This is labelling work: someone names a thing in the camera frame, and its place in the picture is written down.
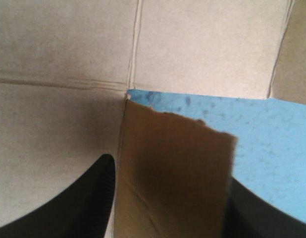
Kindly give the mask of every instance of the cardboard flap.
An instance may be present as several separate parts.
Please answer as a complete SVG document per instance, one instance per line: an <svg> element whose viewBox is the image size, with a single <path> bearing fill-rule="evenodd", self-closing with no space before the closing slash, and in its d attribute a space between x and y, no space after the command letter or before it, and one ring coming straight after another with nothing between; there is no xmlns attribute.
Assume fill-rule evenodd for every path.
<svg viewBox="0 0 306 238"><path fill-rule="evenodd" d="M125 94L0 84L0 227L118 152Z"/></svg>
<svg viewBox="0 0 306 238"><path fill-rule="evenodd" d="M290 0L145 0L135 88L266 98Z"/></svg>
<svg viewBox="0 0 306 238"><path fill-rule="evenodd" d="M306 104L306 0L296 0L275 67L272 97Z"/></svg>
<svg viewBox="0 0 306 238"><path fill-rule="evenodd" d="M114 237L221 237L235 141L128 101Z"/></svg>
<svg viewBox="0 0 306 238"><path fill-rule="evenodd" d="M126 90L136 5L0 1L0 79Z"/></svg>

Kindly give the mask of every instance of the cardboard seam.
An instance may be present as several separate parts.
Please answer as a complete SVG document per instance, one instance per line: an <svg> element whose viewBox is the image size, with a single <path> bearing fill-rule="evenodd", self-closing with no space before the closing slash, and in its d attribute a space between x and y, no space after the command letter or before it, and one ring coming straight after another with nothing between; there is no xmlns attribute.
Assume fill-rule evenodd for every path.
<svg viewBox="0 0 306 238"><path fill-rule="evenodd" d="M126 91L127 87L124 84L116 82L105 82L98 80L85 80L81 79L64 78L64 82L48 82L48 77L44 76L31 76L31 75L14 75L0 73L1 84L14 84L14 85L29 85L29 86L42 86L52 88L66 88L76 90L92 90L92 89L108 89L114 91Z"/></svg>
<svg viewBox="0 0 306 238"><path fill-rule="evenodd" d="M114 219L115 219L115 203L116 203L116 198L117 198L117 191L118 191L118 183L119 183L119 171L120 171L120 155L121 155L121 148L122 148L122 131L123 131L123 127L124 127L124 118L126 115L126 108L127 108L127 102L128 102L128 94L125 93L125 100L124 100L124 104L123 104L123 109L122 109L122 120L121 120L121 125L120 125L120 132L119 132L119 143L118 143L118 152L117 152L117 158L114 158L114 162L115 162L115 194L114 194L114 198L113 198L113 202L112 202L112 210L111 210L111 214L112 214L112 229L111 229L111 238L114 238Z"/></svg>
<svg viewBox="0 0 306 238"><path fill-rule="evenodd" d="M133 42L132 42L132 53L129 62L128 89L135 88L137 50L138 50L138 43L141 31L142 9L143 9L143 0L138 0L135 19L134 19L134 26L133 26Z"/></svg>
<svg viewBox="0 0 306 238"><path fill-rule="evenodd" d="M267 98L272 97L272 86L273 86L273 81L274 81L274 77L275 77L276 65L277 65L278 58L279 58L279 55L280 55L280 52L281 52L281 48L282 48L284 38L286 36L286 32L287 32L287 29L288 29L288 23L289 23L289 19L290 19L290 15L291 15L294 3L295 3L295 0L288 0L288 2L287 2L287 9L286 9L286 13L285 13L284 20L283 20L283 26L282 26L282 37L279 41L279 47L278 47L276 59L275 59L273 70L272 70L272 76L271 76L268 91L267 91L267 96L266 96Z"/></svg>

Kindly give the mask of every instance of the cardboard box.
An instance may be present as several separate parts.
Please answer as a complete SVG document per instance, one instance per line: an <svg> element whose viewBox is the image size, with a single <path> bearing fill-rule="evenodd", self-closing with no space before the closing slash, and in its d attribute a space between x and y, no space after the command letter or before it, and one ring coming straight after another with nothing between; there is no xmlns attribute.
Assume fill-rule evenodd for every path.
<svg viewBox="0 0 306 238"><path fill-rule="evenodd" d="M306 104L306 1L0 1L0 227L110 153L121 174L116 237L142 236L143 229L173 237L183 222L174 217L183 214L191 222L177 237L220 236L234 137L126 104L133 88ZM144 156L152 151L156 156ZM196 209L180 209L181 198L172 197L180 187L168 196L139 183L152 178L137 175L135 165L164 172L174 185L155 160L174 176L183 171L184 186L198 181L189 189L200 193L186 193L193 204L204 199L202 191L216 194L211 228L201 227ZM218 184L210 186L213 180ZM142 227L132 219L123 224L130 209ZM201 209L205 215L206 204ZM174 220L163 221L166 214ZM112 224L113 215L106 237Z"/></svg>

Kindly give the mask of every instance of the black object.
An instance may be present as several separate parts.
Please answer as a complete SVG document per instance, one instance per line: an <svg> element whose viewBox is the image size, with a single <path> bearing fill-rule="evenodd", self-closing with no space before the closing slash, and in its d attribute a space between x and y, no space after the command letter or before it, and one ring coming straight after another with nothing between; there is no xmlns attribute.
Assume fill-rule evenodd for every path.
<svg viewBox="0 0 306 238"><path fill-rule="evenodd" d="M114 189L114 159L102 155L51 201L1 227L0 238L102 238Z"/></svg>
<svg viewBox="0 0 306 238"><path fill-rule="evenodd" d="M233 178L223 238L306 238L306 224L264 202Z"/></svg>

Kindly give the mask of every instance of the brown cardboard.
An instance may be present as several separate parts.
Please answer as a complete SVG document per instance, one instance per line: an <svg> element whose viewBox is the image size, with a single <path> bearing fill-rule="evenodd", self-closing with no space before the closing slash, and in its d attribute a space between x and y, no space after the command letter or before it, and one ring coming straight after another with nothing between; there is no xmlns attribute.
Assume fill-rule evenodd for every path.
<svg viewBox="0 0 306 238"><path fill-rule="evenodd" d="M266 98L289 0L145 0L137 89Z"/></svg>
<svg viewBox="0 0 306 238"><path fill-rule="evenodd" d="M114 237L221 237L235 141L128 101Z"/></svg>
<svg viewBox="0 0 306 238"><path fill-rule="evenodd" d="M294 3L275 67L272 97L306 104L306 0Z"/></svg>
<svg viewBox="0 0 306 238"><path fill-rule="evenodd" d="M117 158L125 94L0 84L0 226Z"/></svg>

